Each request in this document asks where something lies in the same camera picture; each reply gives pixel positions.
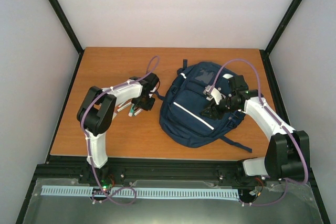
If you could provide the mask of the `navy blue student backpack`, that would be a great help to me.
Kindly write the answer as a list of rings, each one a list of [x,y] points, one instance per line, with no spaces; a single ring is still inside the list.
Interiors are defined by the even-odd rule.
[[[235,76],[227,68],[214,62],[199,62],[189,65],[187,60],[177,70],[177,77],[172,82],[160,108],[159,124],[162,130],[175,142],[189,147],[198,148],[215,140],[252,152],[238,142],[226,137],[226,134],[238,127],[244,120],[242,111],[224,113],[221,118],[208,118],[201,112],[210,104],[203,93],[207,86],[214,84],[222,95],[232,91],[225,74]]]

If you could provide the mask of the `white green glue stick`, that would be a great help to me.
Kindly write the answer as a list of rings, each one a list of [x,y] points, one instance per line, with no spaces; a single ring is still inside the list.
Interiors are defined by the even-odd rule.
[[[134,116],[135,111],[136,111],[136,108],[134,107],[134,105],[131,105],[128,116],[130,117]]]

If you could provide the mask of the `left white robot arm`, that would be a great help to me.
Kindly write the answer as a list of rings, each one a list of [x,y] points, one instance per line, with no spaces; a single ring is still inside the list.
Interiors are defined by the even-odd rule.
[[[108,180],[109,170],[104,167],[106,154],[106,132],[111,126],[117,112],[115,108],[130,101],[137,110],[152,109],[160,80],[154,73],[147,73],[142,78],[132,77],[114,87],[100,89],[91,87],[77,113],[77,120],[87,142],[87,162],[93,167],[91,178],[97,183]]]

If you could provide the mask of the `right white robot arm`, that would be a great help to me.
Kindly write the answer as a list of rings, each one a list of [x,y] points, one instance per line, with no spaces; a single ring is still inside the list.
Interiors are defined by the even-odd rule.
[[[296,131],[281,119],[258,89],[248,88],[242,75],[231,76],[228,84],[232,90],[229,95],[222,95],[214,86],[205,88],[203,93],[209,104],[201,114],[210,119],[219,119],[225,113],[242,111],[263,131],[269,141],[266,155],[244,160],[244,174],[287,179],[292,183],[296,182],[296,176],[302,175],[300,184],[306,184],[309,179],[307,133]]]

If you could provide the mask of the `teal capped marker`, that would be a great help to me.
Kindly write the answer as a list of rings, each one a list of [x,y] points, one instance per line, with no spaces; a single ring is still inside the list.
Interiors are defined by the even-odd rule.
[[[143,110],[142,109],[137,109],[136,111],[134,111],[133,116],[137,116],[138,114],[140,114]]]

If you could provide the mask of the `right black frame post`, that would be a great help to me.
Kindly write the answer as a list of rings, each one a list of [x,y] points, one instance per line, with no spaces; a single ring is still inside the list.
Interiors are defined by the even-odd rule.
[[[270,56],[271,52],[275,48],[277,42],[279,41],[281,35],[284,33],[286,27],[290,23],[291,19],[293,18],[295,12],[297,11],[298,7],[300,6],[303,0],[292,0],[290,5],[288,6],[285,14],[283,15],[279,25],[277,26],[274,34],[272,35],[266,49],[265,53],[267,56]]]

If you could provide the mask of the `black frame post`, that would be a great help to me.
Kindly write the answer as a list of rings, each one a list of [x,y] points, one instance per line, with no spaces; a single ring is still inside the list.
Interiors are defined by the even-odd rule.
[[[83,53],[84,53],[84,49],[83,47],[81,46],[61,4],[59,3],[58,0],[48,0],[51,7],[53,8],[56,16],[58,17],[60,23],[62,24],[66,34],[68,35],[73,47],[75,48],[77,54],[79,56],[82,56]]]
[[[279,25],[277,26],[274,34],[272,35],[266,49],[265,53],[267,56],[270,56],[271,52],[275,48],[277,42],[279,41],[281,35],[284,33],[286,27],[290,23],[291,19],[293,18],[295,12],[297,11],[298,7],[300,6],[303,0],[292,0],[290,5],[288,6],[285,14],[283,15]]]

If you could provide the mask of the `black aluminium frame base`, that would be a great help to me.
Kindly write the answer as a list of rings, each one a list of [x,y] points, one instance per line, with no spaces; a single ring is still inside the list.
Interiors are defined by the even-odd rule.
[[[276,111],[280,117],[288,121],[287,112],[280,95],[278,83],[269,59],[269,52],[260,51],[263,67],[266,72],[271,96],[276,100]],[[127,181],[134,178],[145,180],[191,181],[192,179],[208,181],[220,180],[221,171],[233,171],[232,161],[193,161],[176,159],[145,159],[145,158],[110,158],[108,164],[115,168],[124,167]],[[80,156],[52,156],[48,155],[44,164],[37,165],[27,195],[19,212],[17,223],[28,219],[28,213],[33,206],[33,190],[38,179],[78,179],[81,183],[92,183],[93,174],[88,170],[84,157]]]

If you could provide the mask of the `left black frame post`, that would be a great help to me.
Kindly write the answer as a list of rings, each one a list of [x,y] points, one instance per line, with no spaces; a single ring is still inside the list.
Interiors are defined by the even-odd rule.
[[[48,0],[51,7],[53,8],[56,16],[58,17],[60,23],[62,24],[66,34],[68,35],[73,47],[75,48],[77,54],[79,56],[82,56],[83,53],[84,53],[84,49],[83,47],[81,46],[61,4],[59,3],[58,0]]]

